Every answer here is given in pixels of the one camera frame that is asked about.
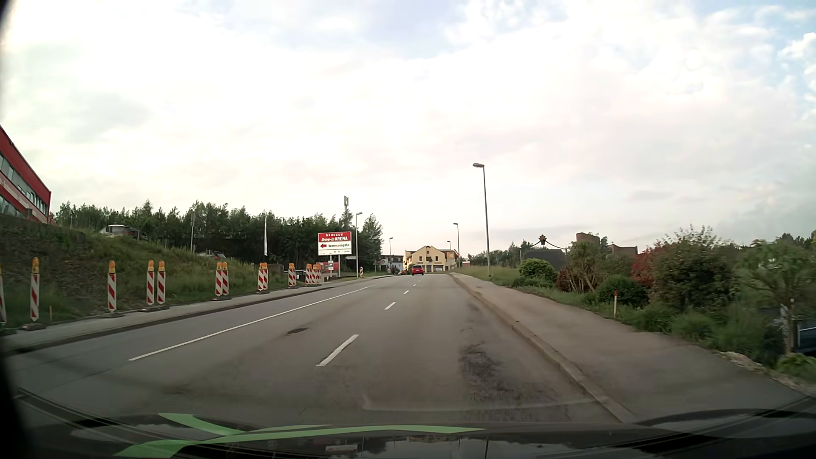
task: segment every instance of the sky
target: sky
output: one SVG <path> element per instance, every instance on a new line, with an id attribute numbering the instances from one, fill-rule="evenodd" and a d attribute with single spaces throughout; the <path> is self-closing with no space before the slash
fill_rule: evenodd
<path id="1" fill-rule="evenodd" d="M 816 230 L 808 1 L 19 0 L 0 71 L 52 210 L 348 196 L 393 253 L 484 250 L 485 204 L 491 249 Z"/>

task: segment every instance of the yellow building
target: yellow building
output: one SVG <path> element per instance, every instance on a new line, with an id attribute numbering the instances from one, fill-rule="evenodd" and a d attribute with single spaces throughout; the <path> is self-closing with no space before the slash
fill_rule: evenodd
<path id="1" fill-rule="evenodd" d="M 454 249 L 440 250 L 434 246 L 425 246 L 419 250 L 406 250 L 402 257 L 402 268 L 407 270 L 408 266 L 421 265 L 426 273 L 441 273 L 455 268 L 458 261 L 459 254 Z"/>

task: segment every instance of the asphalt road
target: asphalt road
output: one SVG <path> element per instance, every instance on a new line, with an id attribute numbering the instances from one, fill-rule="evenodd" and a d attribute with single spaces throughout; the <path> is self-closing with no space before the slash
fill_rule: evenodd
<path id="1" fill-rule="evenodd" d="M 179 412 L 262 426 L 615 422 L 444 274 L 354 283 L 6 365 L 19 387 L 92 416 Z"/>

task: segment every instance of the parked car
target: parked car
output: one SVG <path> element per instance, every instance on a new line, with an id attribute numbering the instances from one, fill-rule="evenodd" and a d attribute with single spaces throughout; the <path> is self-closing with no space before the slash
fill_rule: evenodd
<path id="1" fill-rule="evenodd" d="M 105 226 L 103 229 L 100 229 L 100 234 L 104 234 L 109 238 L 118 238 L 122 236 L 127 236 L 133 239 L 141 239 L 141 240 L 148 240 L 148 236 L 145 233 L 142 233 L 136 228 L 131 228 L 130 226 L 125 225 L 108 225 Z"/>

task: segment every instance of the street sign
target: street sign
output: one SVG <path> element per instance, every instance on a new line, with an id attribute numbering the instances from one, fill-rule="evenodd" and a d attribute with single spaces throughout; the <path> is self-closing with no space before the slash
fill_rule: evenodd
<path id="1" fill-rule="evenodd" d="M 352 253 L 352 232 L 317 233 L 317 254 L 349 255 Z"/>

